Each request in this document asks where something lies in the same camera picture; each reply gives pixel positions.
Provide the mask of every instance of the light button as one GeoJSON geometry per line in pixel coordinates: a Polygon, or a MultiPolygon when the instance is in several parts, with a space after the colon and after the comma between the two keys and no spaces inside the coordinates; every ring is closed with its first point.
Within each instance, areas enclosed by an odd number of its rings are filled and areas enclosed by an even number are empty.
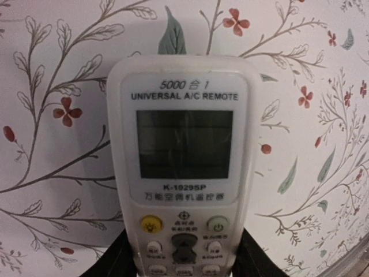
{"type": "Polygon", "coordinates": [[[228,219],[224,216],[213,216],[208,220],[208,229],[216,233],[226,231],[229,226],[228,219]]]}
{"type": "Polygon", "coordinates": [[[161,244],[157,241],[150,241],[148,243],[147,251],[150,254],[160,254],[161,253],[161,244]]]}
{"type": "Polygon", "coordinates": [[[154,215],[147,215],[141,221],[141,228],[149,234],[156,234],[161,231],[163,223],[160,218],[154,215]]]}

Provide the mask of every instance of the wallpaper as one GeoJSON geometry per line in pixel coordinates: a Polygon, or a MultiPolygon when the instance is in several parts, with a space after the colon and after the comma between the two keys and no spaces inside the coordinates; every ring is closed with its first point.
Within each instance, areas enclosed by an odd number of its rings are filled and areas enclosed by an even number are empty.
{"type": "Polygon", "coordinates": [[[246,228],[314,277],[369,233],[368,0],[0,0],[0,276],[79,276],[124,228],[106,77],[232,55],[263,81],[246,228]]]}

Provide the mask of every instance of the power button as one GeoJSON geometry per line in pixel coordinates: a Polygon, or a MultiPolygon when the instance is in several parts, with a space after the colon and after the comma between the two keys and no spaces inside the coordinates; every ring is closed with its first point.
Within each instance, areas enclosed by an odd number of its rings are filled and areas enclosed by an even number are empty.
{"type": "Polygon", "coordinates": [[[213,216],[208,220],[208,230],[216,233],[226,231],[229,226],[228,219],[224,216],[213,216]]]}

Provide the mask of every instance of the blank display screen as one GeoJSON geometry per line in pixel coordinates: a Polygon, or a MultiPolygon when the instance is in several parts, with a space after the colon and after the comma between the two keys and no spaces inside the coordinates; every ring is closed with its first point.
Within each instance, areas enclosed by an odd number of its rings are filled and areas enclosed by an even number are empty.
{"type": "Polygon", "coordinates": [[[137,111],[141,178],[226,179],[232,111],[137,111]]]}

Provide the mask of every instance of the black stand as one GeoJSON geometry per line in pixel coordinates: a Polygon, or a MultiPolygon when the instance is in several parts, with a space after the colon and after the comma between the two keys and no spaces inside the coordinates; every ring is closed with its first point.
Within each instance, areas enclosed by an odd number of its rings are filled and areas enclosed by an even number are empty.
{"type": "MultiPolygon", "coordinates": [[[[234,277],[288,276],[270,260],[246,229],[243,231],[232,274],[234,277]]],[[[136,277],[136,275],[131,247],[124,230],[105,254],[80,277],[136,277]]]]}

